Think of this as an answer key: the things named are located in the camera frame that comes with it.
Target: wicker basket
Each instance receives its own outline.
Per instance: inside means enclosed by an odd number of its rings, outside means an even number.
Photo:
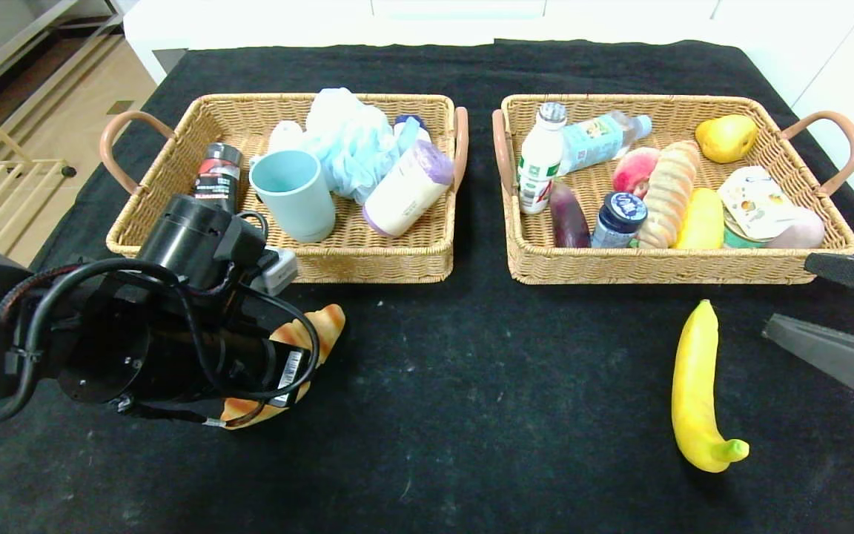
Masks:
[[[762,165],[792,201],[813,210],[826,224],[821,250],[721,249],[646,250],[557,248],[552,243],[549,210],[521,215],[513,183],[515,161],[523,139],[532,130],[541,102],[562,102],[569,124],[586,121],[612,109],[628,115],[650,115],[654,130],[636,146],[664,148],[681,139],[694,139],[705,119],[739,113],[754,119],[760,131],[744,161],[719,165],[702,158],[696,186],[718,188],[729,173],[745,165]],[[832,119],[850,139],[850,163],[825,186],[820,186],[806,163],[793,150],[792,139],[820,118]],[[854,170],[854,126],[830,111],[816,113],[785,131],[758,102],[736,97],[664,95],[513,95],[494,112],[494,145],[502,179],[506,244],[512,277],[526,284],[797,284],[814,274],[803,270],[811,252],[854,253],[854,234],[828,197]],[[575,191],[589,224],[611,190],[613,162],[600,163],[570,174],[566,183]]]
[[[265,154],[268,135],[283,119],[304,128],[314,93],[214,94],[196,99],[175,131],[142,111],[118,115],[101,139],[102,161],[131,197],[107,234],[107,247],[136,256],[156,218],[175,193],[190,193],[210,142],[227,142],[243,152],[239,209],[257,210],[270,220],[268,244],[294,251],[300,283],[437,283],[454,268],[454,209],[467,158],[467,112],[440,95],[359,94],[393,121],[396,115],[420,115],[431,139],[454,159],[454,185],[402,237],[372,231],[358,204],[335,197],[335,229],[321,243],[298,243],[274,224],[265,204],[248,187],[248,159]],[[111,143],[132,119],[149,122],[169,141],[137,185],[111,154]]]

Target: black table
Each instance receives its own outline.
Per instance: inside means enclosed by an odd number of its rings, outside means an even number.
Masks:
[[[854,334],[854,291],[515,283],[489,113],[513,93],[731,94],[795,117],[735,48],[682,42],[194,51],[147,102],[199,95],[440,93],[470,111],[454,273],[423,286],[299,285],[350,330],[299,406],[244,432],[124,419],[45,384],[0,425],[0,532],[854,532],[854,392],[761,339],[783,312]],[[163,139],[133,125],[142,176]],[[794,139],[816,176],[835,167]],[[834,202],[854,230],[854,193]],[[99,168],[36,260],[107,257],[125,193]],[[674,352],[711,298],[721,429],[752,455],[719,475],[675,447]]]

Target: light blue cup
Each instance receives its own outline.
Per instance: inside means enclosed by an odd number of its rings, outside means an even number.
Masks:
[[[335,203],[318,158],[302,150],[280,150],[250,159],[250,185],[292,239],[318,243],[335,227]]]

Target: basket handle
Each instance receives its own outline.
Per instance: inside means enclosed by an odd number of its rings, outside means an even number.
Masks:
[[[512,140],[506,131],[506,119],[502,109],[492,112],[492,147],[496,152],[496,166],[499,168],[499,179],[503,190],[508,195],[514,194],[515,166],[512,162]]]
[[[780,138],[789,141],[789,139],[794,138],[796,134],[804,131],[807,126],[818,121],[818,119],[833,121],[848,138],[848,162],[845,162],[845,166],[833,178],[828,179],[826,183],[816,190],[816,195],[828,197],[835,193],[836,189],[839,189],[839,186],[843,185],[850,174],[854,172],[854,124],[841,113],[836,113],[835,111],[817,111],[813,115],[804,117],[800,122],[796,122],[795,125],[790,126],[785,131],[780,132]]]
[[[121,165],[118,165],[118,162],[114,159],[112,145],[114,145],[114,138],[118,136],[118,132],[121,132],[133,119],[140,119],[140,121],[153,126],[153,129],[156,129],[161,135],[166,136],[167,139],[173,139],[176,136],[176,133],[170,129],[170,126],[164,125],[159,119],[144,111],[125,111],[112,118],[111,122],[105,126],[105,131],[101,132],[101,141],[98,141],[98,152],[101,154],[101,161],[107,167],[107,172],[111,173],[111,176],[118,180],[118,183],[131,195],[136,193],[139,185],[128,176],[128,173],[125,173]]]
[[[467,148],[470,146],[470,119],[467,108],[460,106],[454,111],[454,128],[457,129],[457,147],[454,149],[454,193],[460,190],[460,183],[467,172]]]

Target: yellow pear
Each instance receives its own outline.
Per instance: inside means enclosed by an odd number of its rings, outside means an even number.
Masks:
[[[746,115],[724,115],[701,122],[694,132],[701,152],[718,163],[736,162],[747,155],[756,141],[756,122]]]

